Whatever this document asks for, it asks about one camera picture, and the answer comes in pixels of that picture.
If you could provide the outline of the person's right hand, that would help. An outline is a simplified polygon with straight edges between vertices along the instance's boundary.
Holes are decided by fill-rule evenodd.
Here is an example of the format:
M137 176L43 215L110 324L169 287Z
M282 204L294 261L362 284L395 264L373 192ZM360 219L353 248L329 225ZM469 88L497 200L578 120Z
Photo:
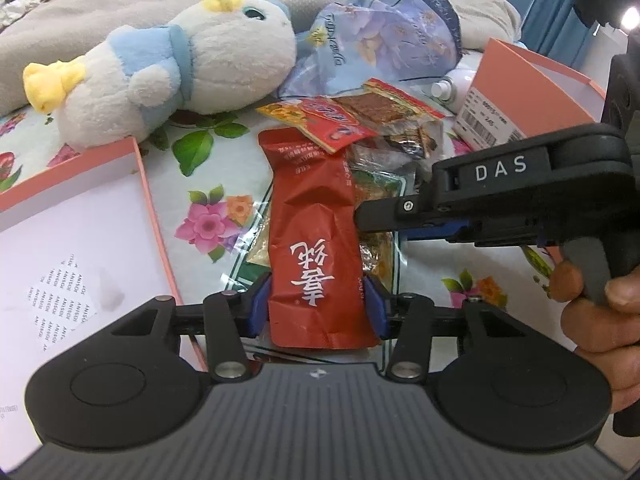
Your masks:
M639 400L639 287L638 270L613 278L605 285L605 304L599 306L582 296L582 274L568 261L555 267L549 282L550 297L565 304L564 335L611 386L613 413Z

